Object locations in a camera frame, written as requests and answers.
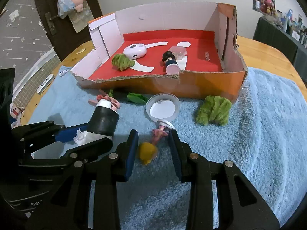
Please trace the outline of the pink doll yellow hair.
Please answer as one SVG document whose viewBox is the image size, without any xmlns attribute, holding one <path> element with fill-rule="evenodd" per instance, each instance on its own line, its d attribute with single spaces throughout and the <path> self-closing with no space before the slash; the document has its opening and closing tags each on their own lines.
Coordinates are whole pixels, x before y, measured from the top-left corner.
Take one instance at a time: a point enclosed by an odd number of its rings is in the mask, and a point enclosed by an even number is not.
<svg viewBox="0 0 307 230">
<path fill-rule="evenodd" d="M 159 141 L 169 135 L 169 131 L 175 129 L 174 126 L 165 119 L 158 119 L 158 128 L 153 129 L 153 137 L 151 142 L 143 142 L 138 147 L 138 158 L 142 165 L 148 165 L 158 155 Z"/>
</svg>

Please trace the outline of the black white plush toy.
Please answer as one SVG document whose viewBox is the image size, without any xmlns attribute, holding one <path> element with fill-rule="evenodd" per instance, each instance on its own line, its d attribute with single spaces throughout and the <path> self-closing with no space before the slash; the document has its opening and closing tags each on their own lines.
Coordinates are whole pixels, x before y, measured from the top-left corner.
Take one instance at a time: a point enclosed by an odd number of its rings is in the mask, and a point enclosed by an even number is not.
<svg viewBox="0 0 307 230">
<path fill-rule="evenodd" d="M 106 99 L 99 100 L 89 120 L 87 129 L 84 131 L 77 130 L 77 134 L 73 138 L 75 144 L 82 146 L 102 138 L 111 140 L 119 120 L 119 114 L 114 108 L 110 101 Z"/>
</svg>

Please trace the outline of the green fuzzy scrunchie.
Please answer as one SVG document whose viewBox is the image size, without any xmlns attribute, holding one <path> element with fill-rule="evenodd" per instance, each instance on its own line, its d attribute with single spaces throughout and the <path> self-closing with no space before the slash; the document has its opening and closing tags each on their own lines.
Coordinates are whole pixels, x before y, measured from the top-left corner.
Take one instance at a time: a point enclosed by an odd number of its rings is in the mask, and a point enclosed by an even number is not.
<svg viewBox="0 0 307 230">
<path fill-rule="evenodd" d="M 196 122 L 201 125 L 225 126 L 229 121 L 231 107 L 232 103 L 227 98 L 207 96 L 197 112 Z"/>
<path fill-rule="evenodd" d="M 114 67 L 119 69 L 120 71 L 124 71 L 128 68 L 131 68 L 135 65 L 134 60 L 130 60 L 125 54 L 118 53 L 113 56 L 111 63 Z"/>
</svg>

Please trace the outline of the white rectangular device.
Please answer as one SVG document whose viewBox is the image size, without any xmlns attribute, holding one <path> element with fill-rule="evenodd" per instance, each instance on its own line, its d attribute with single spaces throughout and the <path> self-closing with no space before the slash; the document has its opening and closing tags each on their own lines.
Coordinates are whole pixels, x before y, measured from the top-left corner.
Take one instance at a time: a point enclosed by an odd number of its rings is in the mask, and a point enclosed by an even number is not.
<svg viewBox="0 0 307 230">
<path fill-rule="evenodd" d="M 41 95 L 44 90 L 51 84 L 51 82 L 55 79 L 54 74 L 49 74 L 46 79 L 41 83 L 41 85 L 37 89 L 37 93 Z"/>
</svg>

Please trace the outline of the pink hair clip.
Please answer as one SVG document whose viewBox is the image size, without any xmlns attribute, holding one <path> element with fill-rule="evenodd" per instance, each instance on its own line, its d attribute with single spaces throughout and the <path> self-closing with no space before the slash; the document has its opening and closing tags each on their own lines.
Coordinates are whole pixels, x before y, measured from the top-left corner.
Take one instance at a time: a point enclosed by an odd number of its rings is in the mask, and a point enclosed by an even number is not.
<svg viewBox="0 0 307 230">
<path fill-rule="evenodd" d="M 97 95 L 95 100 L 88 100 L 88 103 L 93 106 L 100 106 L 104 108 L 112 109 L 113 111 L 117 111 L 120 109 L 120 103 L 114 99 L 113 97 L 110 97 L 108 94 L 99 94 Z"/>
</svg>

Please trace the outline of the small white bunny charm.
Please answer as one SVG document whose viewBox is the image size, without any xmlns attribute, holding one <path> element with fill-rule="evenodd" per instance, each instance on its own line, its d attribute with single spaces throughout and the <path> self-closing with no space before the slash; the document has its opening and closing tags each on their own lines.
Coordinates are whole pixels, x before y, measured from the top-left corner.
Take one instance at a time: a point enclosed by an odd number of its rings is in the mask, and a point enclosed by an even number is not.
<svg viewBox="0 0 307 230">
<path fill-rule="evenodd" d="M 60 73 L 59 73 L 59 76 L 60 77 L 63 77 L 66 73 L 68 73 L 69 72 L 69 70 L 63 70 L 63 71 L 60 71 Z"/>
</svg>

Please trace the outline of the green foil wrapper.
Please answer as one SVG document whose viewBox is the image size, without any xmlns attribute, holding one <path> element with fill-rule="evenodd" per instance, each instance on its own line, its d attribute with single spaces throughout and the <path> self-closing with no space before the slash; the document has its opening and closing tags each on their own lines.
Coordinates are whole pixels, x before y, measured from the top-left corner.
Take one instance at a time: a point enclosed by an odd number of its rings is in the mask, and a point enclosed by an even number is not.
<svg viewBox="0 0 307 230">
<path fill-rule="evenodd" d="M 133 92 L 128 92 L 126 90 L 120 89 L 110 89 L 107 94 L 110 97 L 122 102 L 129 102 L 135 104 L 145 105 L 148 102 L 148 98 L 142 94 L 136 94 Z"/>
</svg>

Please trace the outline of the clear round plastic lid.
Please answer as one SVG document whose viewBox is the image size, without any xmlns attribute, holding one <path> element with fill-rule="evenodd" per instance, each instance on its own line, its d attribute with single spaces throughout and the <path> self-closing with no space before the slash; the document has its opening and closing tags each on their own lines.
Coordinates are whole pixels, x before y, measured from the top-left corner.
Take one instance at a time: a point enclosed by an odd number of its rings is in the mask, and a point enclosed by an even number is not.
<svg viewBox="0 0 307 230">
<path fill-rule="evenodd" d="M 181 102 L 173 94 L 162 93 L 152 96 L 146 103 L 145 110 L 153 122 L 159 119 L 173 121 L 178 117 Z"/>
</svg>

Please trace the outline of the light blue towel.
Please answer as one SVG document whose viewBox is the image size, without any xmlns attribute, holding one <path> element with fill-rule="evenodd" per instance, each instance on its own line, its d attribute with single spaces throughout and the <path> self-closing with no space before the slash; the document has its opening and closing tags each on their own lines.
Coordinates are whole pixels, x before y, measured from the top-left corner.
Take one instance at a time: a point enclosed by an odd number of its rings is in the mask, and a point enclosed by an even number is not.
<svg viewBox="0 0 307 230">
<path fill-rule="evenodd" d="M 54 121 L 66 127 L 83 124 L 98 92 L 82 89 L 70 72 L 55 78 L 29 120 Z M 249 179 L 284 225 L 306 194 L 306 101 L 291 80 L 249 68 L 241 93 L 225 126 L 196 124 L 201 100 L 180 98 L 172 122 L 181 141 L 207 160 L 232 160 Z M 156 128 L 145 106 L 121 100 L 114 147 L 136 129 L 140 142 Z M 146 166 L 134 163 L 128 183 L 118 183 L 121 229 L 185 229 L 190 183 L 175 174 L 167 139 Z"/>
</svg>

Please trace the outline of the pink round device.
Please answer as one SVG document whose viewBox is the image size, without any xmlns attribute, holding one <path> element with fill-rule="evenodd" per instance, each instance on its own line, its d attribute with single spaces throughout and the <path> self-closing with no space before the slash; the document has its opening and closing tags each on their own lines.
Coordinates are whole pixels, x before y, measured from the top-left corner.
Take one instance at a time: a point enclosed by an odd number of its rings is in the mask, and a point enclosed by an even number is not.
<svg viewBox="0 0 307 230">
<path fill-rule="evenodd" d="M 146 45 L 142 43 L 131 44 L 130 46 L 127 46 L 123 51 L 123 54 L 126 55 L 130 60 L 141 58 L 146 55 L 146 53 Z"/>
</svg>

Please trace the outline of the small clear plastic case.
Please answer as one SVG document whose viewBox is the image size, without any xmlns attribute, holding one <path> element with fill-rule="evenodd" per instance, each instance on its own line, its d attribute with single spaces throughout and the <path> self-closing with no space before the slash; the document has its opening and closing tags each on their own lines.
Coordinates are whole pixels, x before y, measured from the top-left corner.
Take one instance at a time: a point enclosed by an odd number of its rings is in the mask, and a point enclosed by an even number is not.
<svg viewBox="0 0 307 230">
<path fill-rule="evenodd" d="M 169 51 L 175 56 L 176 60 L 182 60 L 187 54 L 187 50 L 183 46 L 172 46 Z"/>
</svg>

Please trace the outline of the cardboard box red lining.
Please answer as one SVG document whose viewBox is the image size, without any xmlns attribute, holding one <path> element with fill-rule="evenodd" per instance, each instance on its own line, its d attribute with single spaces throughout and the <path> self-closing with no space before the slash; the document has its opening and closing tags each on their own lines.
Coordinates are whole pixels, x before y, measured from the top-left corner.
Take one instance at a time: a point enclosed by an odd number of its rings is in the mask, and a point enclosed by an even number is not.
<svg viewBox="0 0 307 230">
<path fill-rule="evenodd" d="M 84 88 L 125 88 L 141 94 L 169 93 L 203 99 L 220 96 L 235 102 L 248 69 L 237 45 L 237 8 L 212 2 L 162 2 L 138 5 L 89 22 L 94 49 L 72 68 Z M 131 44 L 147 53 L 124 71 L 114 55 Z M 168 75 L 162 55 L 172 46 L 187 54 Z"/>
</svg>

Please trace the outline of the dark cluttered side table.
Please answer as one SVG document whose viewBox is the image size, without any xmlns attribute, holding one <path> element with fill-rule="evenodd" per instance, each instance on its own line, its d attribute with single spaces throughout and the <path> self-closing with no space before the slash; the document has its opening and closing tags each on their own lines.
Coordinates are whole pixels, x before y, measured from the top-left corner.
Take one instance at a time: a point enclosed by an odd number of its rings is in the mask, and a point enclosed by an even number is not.
<svg viewBox="0 0 307 230">
<path fill-rule="evenodd" d="M 271 24 L 265 18 L 259 18 L 253 39 L 272 46 L 283 53 L 292 63 L 301 79 L 307 79 L 307 55 L 306 48 L 296 39 L 288 35 L 277 26 Z"/>
</svg>

